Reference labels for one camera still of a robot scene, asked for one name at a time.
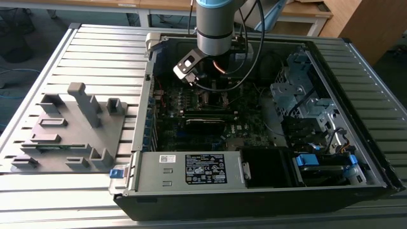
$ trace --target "table leg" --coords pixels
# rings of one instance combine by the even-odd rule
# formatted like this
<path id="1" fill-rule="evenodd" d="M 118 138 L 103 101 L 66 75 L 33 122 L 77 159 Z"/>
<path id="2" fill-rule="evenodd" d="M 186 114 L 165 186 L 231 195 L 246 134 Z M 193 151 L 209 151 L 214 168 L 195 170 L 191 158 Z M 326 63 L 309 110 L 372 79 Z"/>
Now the table leg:
<path id="1" fill-rule="evenodd" d="M 142 27 L 151 27 L 151 14 L 150 10 L 147 9 L 138 9 L 139 17 L 141 17 L 141 26 Z"/>
<path id="2" fill-rule="evenodd" d="M 137 26 L 138 17 L 135 13 L 127 13 L 127 21 L 130 26 Z"/>
<path id="3" fill-rule="evenodd" d="M 315 23 L 313 24 L 307 36 L 318 37 L 321 31 L 324 30 L 328 18 L 317 18 Z"/>
<path id="4" fill-rule="evenodd" d="M 51 19 L 58 18 L 57 10 L 47 10 L 47 12 L 49 12 L 49 15 L 50 15 Z"/>

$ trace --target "black cable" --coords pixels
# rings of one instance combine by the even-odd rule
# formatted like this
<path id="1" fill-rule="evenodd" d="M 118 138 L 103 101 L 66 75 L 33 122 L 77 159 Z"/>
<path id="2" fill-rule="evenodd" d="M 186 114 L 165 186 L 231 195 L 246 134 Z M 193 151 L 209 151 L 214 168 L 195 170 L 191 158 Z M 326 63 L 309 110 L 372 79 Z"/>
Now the black cable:
<path id="1" fill-rule="evenodd" d="M 181 17 L 179 21 L 177 24 L 181 24 L 181 21 L 185 19 L 185 16 Z"/>
<path id="2" fill-rule="evenodd" d="M 190 27 L 191 27 L 193 8 L 194 8 L 194 0 L 191 0 L 190 19 L 189 19 L 189 35 L 191 34 Z"/>
<path id="3" fill-rule="evenodd" d="M 299 106 L 305 103 L 305 101 L 310 98 L 311 94 L 315 92 L 315 87 L 309 91 L 309 93 L 305 95 L 305 97 L 301 99 L 298 104 L 291 108 L 289 112 L 289 116 L 291 116 L 293 112 L 299 108 Z"/>
<path id="4" fill-rule="evenodd" d="M 235 88 L 238 88 L 238 87 L 242 85 L 242 83 L 245 82 L 245 80 L 247 79 L 249 75 L 251 74 L 251 72 L 253 72 L 253 70 L 254 70 L 254 68 L 255 68 L 255 66 L 257 66 L 257 63 L 258 63 L 258 60 L 259 60 L 259 56 L 261 56 L 261 52 L 262 52 L 262 49 L 263 49 L 263 43 L 265 43 L 265 34 L 266 34 L 266 32 L 265 32 L 265 30 L 266 30 L 265 24 L 266 24 L 266 22 L 265 22 L 265 13 L 263 13 L 263 7 L 262 7 L 262 2 L 261 2 L 261 0 L 257 0 L 257 3 L 255 3 L 255 4 L 258 4 L 259 11 L 261 11 L 261 19 L 262 19 L 262 37 L 261 37 L 261 45 L 259 45 L 258 55 L 257 55 L 257 58 L 255 58 L 255 62 L 254 62 L 254 64 L 253 64 L 253 67 L 250 68 L 250 70 L 249 70 L 246 76 L 243 77 L 243 79 L 241 80 L 241 82 L 239 82 L 234 87 L 231 87 L 231 88 L 226 88 L 226 89 L 213 89 L 213 88 L 209 88 L 209 87 L 202 86 L 202 85 L 198 83 L 197 86 L 201 87 L 202 89 L 207 90 L 207 91 L 211 91 L 211 92 L 229 92 L 229 91 L 234 90 Z"/>
<path id="5" fill-rule="evenodd" d="M 242 18 L 241 34 L 242 34 L 242 26 L 245 26 L 245 22 L 247 21 L 250 15 L 251 15 L 251 13 L 253 13 L 253 11 L 254 11 L 254 9 L 255 9 L 255 6 L 257 6 L 257 2 L 255 2 L 255 4 L 253 5 L 253 8 L 250 9 L 250 11 L 249 11 L 249 13 L 247 13 L 245 19 Z"/>
<path id="6" fill-rule="evenodd" d="M 342 127 L 338 127 L 334 132 L 332 133 L 332 136 L 330 136 L 330 139 L 329 139 L 329 143 L 326 145 L 326 150 L 325 152 L 328 153 L 330 151 L 330 147 L 332 147 L 332 144 L 333 144 L 333 140 L 334 140 L 334 136 L 336 136 L 336 133 L 340 132 L 341 130 L 345 130 Z"/>
<path id="7" fill-rule="evenodd" d="M 243 14 L 242 14 L 242 10 L 239 9 L 239 13 L 241 13 L 241 17 L 242 17 L 242 20 L 243 20 Z M 230 75 L 233 73 L 235 73 L 237 71 L 239 71 L 243 67 L 243 65 L 246 64 L 246 61 L 247 61 L 247 56 L 249 56 L 249 37 L 247 37 L 247 31 L 246 31 L 246 24 L 243 22 L 243 29 L 245 29 L 245 49 L 246 49 L 246 52 L 245 52 L 245 60 L 241 64 L 241 66 L 231 72 L 226 72 L 225 74 L 226 75 Z"/>
<path id="8" fill-rule="evenodd" d="M 278 132 L 275 132 L 274 131 L 274 129 L 271 129 L 270 127 L 269 127 L 269 125 L 267 125 L 267 123 L 266 122 L 263 122 L 263 124 L 265 124 L 265 126 L 266 126 L 266 128 L 271 131 L 271 132 L 274 132 L 277 135 L 279 135 L 279 136 L 283 136 L 283 137 L 286 137 L 286 135 L 283 135 L 283 134 L 281 134 L 281 133 L 278 133 Z"/>

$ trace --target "blue drive latch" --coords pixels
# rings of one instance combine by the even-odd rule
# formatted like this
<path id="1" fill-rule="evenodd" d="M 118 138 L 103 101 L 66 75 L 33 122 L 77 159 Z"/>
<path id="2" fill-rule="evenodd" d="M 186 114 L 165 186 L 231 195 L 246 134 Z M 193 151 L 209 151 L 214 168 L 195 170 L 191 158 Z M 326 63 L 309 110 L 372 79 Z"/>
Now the blue drive latch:
<path id="1" fill-rule="evenodd" d="M 302 154 L 295 160 L 298 161 L 299 166 L 318 166 L 318 158 L 315 154 Z"/>
<path id="2" fill-rule="evenodd" d="M 125 170 L 123 169 L 113 169 L 110 171 L 110 178 L 123 178 L 125 177 Z"/>

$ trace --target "blue plastic clip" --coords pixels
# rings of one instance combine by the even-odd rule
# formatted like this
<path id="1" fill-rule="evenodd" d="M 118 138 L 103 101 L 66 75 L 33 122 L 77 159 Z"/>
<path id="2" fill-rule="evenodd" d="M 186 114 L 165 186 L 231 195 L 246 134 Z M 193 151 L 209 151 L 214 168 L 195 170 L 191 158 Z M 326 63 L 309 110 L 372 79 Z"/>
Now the blue plastic clip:
<path id="1" fill-rule="evenodd" d="M 358 158 L 354 154 L 350 155 L 350 160 L 352 160 L 353 165 L 358 164 Z"/>
<path id="2" fill-rule="evenodd" d="M 110 176 L 110 178 L 123 178 L 125 170 L 123 169 L 111 169 L 109 176 Z"/>
<path id="3" fill-rule="evenodd" d="M 318 158 L 315 154 L 302 154 L 297 158 L 299 166 L 318 166 Z"/>

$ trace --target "warning label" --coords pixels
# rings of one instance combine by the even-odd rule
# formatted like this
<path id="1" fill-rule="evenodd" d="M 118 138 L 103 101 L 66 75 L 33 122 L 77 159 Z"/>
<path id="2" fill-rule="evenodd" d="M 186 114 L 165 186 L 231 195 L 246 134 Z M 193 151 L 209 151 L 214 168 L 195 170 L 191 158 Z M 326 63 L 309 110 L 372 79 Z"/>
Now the warning label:
<path id="1" fill-rule="evenodd" d="M 223 154 L 186 155 L 186 182 L 189 185 L 226 184 Z"/>

